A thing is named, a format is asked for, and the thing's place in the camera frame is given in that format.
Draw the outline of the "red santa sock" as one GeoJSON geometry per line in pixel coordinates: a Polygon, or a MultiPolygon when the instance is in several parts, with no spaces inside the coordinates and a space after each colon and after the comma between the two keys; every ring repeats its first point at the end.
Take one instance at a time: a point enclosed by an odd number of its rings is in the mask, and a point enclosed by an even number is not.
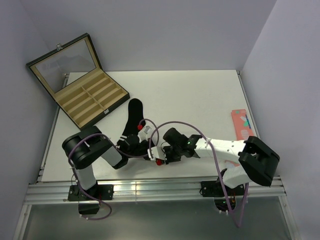
{"type": "Polygon", "coordinates": [[[164,162],[162,159],[159,159],[159,158],[157,158],[155,162],[156,162],[156,164],[157,164],[158,166],[162,166],[162,165],[165,164],[165,162],[164,162]]]}

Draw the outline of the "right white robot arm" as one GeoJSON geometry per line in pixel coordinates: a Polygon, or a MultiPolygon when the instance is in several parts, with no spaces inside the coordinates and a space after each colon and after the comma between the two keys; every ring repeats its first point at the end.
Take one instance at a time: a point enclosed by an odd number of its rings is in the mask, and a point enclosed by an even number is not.
{"type": "Polygon", "coordinates": [[[179,162],[182,156],[216,157],[234,163],[234,167],[220,169],[222,179],[216,183],[216,189],[222,195],[250,182],[271,186],[280,161],[280,156],[256,136],[233,141],[205,138],[199,134],[187,137],[172,127],[163,139],[168,143],[164,147],[166,163],[179,162]]]}

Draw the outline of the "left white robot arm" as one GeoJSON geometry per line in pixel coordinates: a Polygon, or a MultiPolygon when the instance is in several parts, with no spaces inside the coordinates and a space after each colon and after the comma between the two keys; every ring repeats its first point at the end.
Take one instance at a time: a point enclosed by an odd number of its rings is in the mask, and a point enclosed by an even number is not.
{"type": "Polygon", "coordinates": [[[122,135],[114,145],[97,126],[92,126],[64,140],[62,148],[81,186],[79,194],[86,200],[96,197],[98,188],[92,164],[98,158],[116,170],[131,158],[147,158],[150,133],[149,126],[139,125],[137,133],[122,135]]]}

